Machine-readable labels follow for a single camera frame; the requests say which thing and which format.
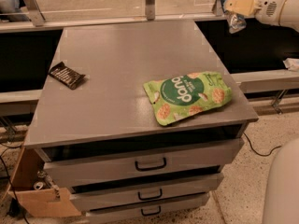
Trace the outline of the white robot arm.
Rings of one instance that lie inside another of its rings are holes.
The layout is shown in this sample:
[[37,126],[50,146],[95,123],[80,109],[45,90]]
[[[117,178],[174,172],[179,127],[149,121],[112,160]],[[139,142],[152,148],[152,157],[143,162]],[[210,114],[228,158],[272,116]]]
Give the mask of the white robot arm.
[[[299,32],[299,0],[221,0],[221,6],[224,12]],[[299,139],[285,144],[272,161],[262,224],[299,224]]]

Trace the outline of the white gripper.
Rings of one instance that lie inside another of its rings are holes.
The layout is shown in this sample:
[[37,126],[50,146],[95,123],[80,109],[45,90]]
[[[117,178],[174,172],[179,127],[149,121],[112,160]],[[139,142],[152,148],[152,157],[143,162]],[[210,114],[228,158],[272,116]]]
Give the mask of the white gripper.
[[257,21],[276,26],[291,26],[292,0],[226,0],[227,11],[244,16],[255,14]]

